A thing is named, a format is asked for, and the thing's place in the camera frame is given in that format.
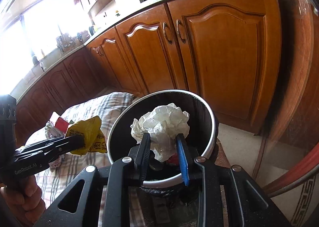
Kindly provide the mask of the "person's left hand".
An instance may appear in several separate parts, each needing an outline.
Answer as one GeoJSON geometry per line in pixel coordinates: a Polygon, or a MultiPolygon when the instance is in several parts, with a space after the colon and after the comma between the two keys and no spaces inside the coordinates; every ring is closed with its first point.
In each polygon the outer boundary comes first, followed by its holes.
{"type": "Polygon", "coordinates": [[[46,211],[42,189],[37,185],[34,175],[27,178],[22,193],[8,187],[1,187],[1,195],[23,226],[33,226],[46,211]]]}

